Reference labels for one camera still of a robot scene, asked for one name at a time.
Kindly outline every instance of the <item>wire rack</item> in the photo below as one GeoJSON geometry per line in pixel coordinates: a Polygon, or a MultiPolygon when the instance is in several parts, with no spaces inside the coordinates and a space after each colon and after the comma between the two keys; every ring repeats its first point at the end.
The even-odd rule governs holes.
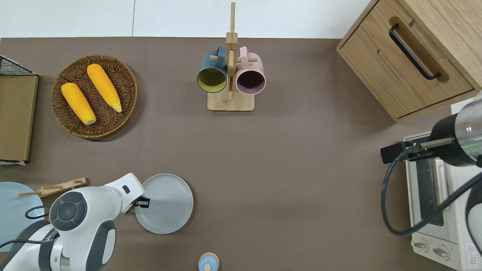
{"type": "Polygon", "coordinates": [[[1,75],[36,75],[11,59],[0,55],[0,76],[1,75]]]}

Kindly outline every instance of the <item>plate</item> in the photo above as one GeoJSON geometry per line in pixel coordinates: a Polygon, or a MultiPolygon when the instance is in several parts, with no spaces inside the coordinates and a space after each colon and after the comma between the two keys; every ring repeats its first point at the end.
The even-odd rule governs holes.
{"type": "MultiPolygon", "coordinates": [[[[16,239],[28,226],[43,218],[28,219],[25,212],[33,207],[41,206],[42,200],[38,195],[22,196],[17,194],[33,192],[28,186],[14,182],[0,182],[0,244],[16,239]]],[[[44,215],[40,208],[29,213],[31,217],[44,215]]],[[[12,244],[8,244],[0,251],[9,251],[12,244]]]]}
{"type": "Polygon", "coordinates": [[[168,234],[182,228],[194,205],[192,192],[180,177],[168,173],[154,175],[142,186],[150,198],[149,208],[135,208],[135,216],[148,231],[168,234]]]}
{"type": "Polygon", "coordinates": [[[88,55],[67,66],[57,77],[52,88],[51,106],[58,123],[69,133],[83,138],[100,138],[121,128],[132,115],[137,102],[137,82],[129,67],[108,55],[88,55]],[[87,74],[87,66],[99,64],[114,85],[122,112],[111,108],[102,98],[87,74]],[[62,95],[65,83],[76,83],[89,102],[96,121],[85,125],[62,95]]]}

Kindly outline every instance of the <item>mug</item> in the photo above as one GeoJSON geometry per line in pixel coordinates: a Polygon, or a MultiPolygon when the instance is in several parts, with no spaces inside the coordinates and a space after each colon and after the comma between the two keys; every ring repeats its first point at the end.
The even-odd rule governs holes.
{"type": "Polygon", "coordinates": [[[260,93],[266,86],[265,70],[261,58],[249,53],[246,46],[240,48],[241,63],[236,66],[236,88],[244,94],[260,93]],[[248,58],[256,58],[256,62],[248,62],[248,58]]]}
{"type": "Polygon", "coordinates": [[[228,82],[228,67],[224,62],[226,58],[226,47],[220,45],[217,51],[209,51],[204,54],[201,61],[201,68],[198,72],[197,82],[200,88],[209,93],[222,91],[228,82]]]}

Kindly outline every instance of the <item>mug rack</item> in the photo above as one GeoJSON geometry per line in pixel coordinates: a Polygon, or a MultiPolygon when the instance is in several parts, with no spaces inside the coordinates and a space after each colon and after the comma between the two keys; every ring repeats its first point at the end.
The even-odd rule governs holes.
{"type": "MultiPolygon", "coordinates": [[[[238,34],[234,32],[234,17],[236,4],[231,3],[231,28],[226,33],[226,58],[228,64],[227,85],[224,90],[218,93],[208,93],[208,109],[211,111],[252,111],[254,109],[254,95],[246,95],[236,89],[236,64],[240,63],[237,57],[238,34]]],[[[217,56],[212,55],[211,59],[216,60],[217,56]]]]}

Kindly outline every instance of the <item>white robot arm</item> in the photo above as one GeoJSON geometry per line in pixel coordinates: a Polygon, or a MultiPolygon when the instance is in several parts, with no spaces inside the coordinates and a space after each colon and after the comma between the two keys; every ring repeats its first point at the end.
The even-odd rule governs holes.
{"type": "Polygon", "coordinates": [[[0,270],[102,269],[114,250],[114,220],[123,216],[144,193],[132,173],[101,187],[64,193],[50,209],[50,223],[34,223],[19,236],[42,243],[15,244],[0,270]]]}

